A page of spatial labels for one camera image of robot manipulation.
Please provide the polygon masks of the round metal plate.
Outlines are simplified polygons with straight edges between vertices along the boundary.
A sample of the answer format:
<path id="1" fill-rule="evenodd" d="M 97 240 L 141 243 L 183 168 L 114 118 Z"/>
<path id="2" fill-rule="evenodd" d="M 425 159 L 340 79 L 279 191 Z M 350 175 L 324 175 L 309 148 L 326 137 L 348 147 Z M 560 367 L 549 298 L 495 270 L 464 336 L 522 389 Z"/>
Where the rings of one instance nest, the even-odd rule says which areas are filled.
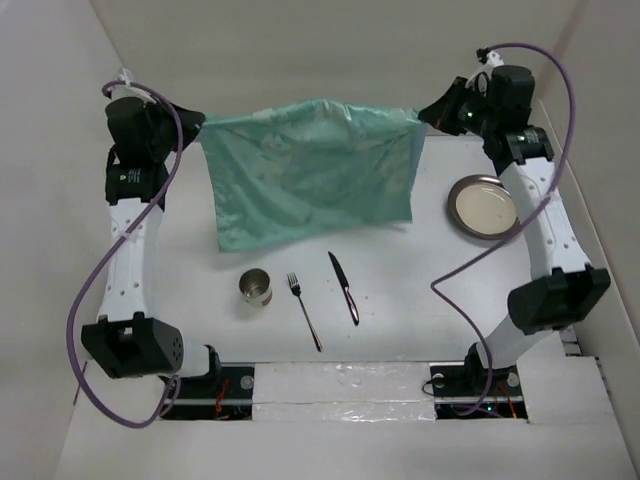
<path id="1" fill-rule="evenodd" d="M 448 193 L 446 211 L 461 231 L 482 240 L 502 240 L 519 226 L 510 194 L 490 175 L 458 180 Z"/>

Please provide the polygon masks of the green satin tablecloth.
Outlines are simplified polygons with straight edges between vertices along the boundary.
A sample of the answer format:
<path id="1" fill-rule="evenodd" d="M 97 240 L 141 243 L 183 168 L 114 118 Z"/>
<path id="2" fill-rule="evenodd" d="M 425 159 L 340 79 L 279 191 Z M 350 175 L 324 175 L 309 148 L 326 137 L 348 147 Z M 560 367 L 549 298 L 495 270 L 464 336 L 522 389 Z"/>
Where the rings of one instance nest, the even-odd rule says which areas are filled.
<path id="1" fill-rule="evenodd" d="M 206 117 L 204 152 L 222 252 L 409 222 L 411 108 L 316 99 Z"/>

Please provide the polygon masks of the steel cup with white band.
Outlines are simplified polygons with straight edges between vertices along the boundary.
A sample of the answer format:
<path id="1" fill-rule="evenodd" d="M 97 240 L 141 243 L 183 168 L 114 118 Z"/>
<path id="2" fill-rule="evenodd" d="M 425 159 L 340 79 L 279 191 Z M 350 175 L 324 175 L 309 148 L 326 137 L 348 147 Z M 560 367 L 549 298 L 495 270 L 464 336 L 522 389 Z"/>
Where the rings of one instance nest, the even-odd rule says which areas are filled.
<path id="1" fill-rule="evenodd" d="M 244 301 L 253 307 L 264 307 L 272 300 L 271 278 L 260 268 L 245 271 L 238 286 Z"/>

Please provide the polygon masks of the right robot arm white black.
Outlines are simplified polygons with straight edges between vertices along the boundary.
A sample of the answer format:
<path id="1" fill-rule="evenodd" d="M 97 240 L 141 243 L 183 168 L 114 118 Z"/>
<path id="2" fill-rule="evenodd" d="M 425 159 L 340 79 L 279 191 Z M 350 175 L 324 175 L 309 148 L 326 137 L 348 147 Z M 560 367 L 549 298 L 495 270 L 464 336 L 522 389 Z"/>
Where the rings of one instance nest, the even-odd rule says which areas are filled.
<path id="1" fill-rule="evenodd" d="M 453 136 L 483 141 L 502 186 L 514 202 L 530 263 L 529 282 L 507 296 L 507 315 L 473 344 L 463 367 L 447 382 L 468 395 L 488 393 L 517 360 L 555 330 L 585 319 L 611 285 L 592 266 L 574 234 L 557 191 L 561 167 L 544 129 L 530 124 L 535 80 L 522 66 L 485 66 L 477 78 L 458 77 L 418 118 Z"/>

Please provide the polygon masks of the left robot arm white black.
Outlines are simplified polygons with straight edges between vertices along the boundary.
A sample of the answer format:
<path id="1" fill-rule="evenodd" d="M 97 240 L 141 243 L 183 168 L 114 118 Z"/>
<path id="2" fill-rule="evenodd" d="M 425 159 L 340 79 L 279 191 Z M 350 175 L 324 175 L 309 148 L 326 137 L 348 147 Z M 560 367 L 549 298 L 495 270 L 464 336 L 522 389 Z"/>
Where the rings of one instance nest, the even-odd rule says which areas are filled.
<path id="1" fill-rule="evenodd" d="M 156 317 L 152 292 L 156 240 L 165 211 L 169 155 L 186 147 L 204 121 L 200 112 L 123 97 L 106 109 L 114 140 L 106 165 L 105 197 L 115 254 L 95 323 L 81 343 L 113 379 L 157 375 L 182 378 L 184 397 L 208 397 L 222 387 L 222 368 L 210 345 L 191 344 Z"/>

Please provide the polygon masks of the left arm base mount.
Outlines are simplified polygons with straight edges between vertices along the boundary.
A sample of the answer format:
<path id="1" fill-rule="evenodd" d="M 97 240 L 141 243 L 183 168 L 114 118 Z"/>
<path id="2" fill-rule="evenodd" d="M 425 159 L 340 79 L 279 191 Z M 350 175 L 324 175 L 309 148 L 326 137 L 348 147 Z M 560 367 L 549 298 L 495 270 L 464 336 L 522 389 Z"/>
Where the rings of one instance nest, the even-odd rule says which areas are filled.
<path id="1" fill-rule="evenodd" d="M 255 365 L 222 363 L 212 378 L 185 379 L 172 407 L 161 415 L 175 421 L 252 419 Z"/>

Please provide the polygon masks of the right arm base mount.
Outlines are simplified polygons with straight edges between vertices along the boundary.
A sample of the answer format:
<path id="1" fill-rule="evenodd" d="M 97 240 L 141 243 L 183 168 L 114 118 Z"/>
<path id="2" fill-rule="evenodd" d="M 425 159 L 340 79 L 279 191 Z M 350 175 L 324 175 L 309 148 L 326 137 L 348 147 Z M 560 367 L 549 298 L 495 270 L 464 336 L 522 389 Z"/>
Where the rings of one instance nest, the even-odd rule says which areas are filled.
<path id="1" fill-rule="evenodd" d="M 461 361 L 433 362 L 422 392 L 433 400 L 437 420 L 528 419 L 516 366 L 495 371 L 486 393 L 485 387 L 484 372 L 476 380 Z"/>

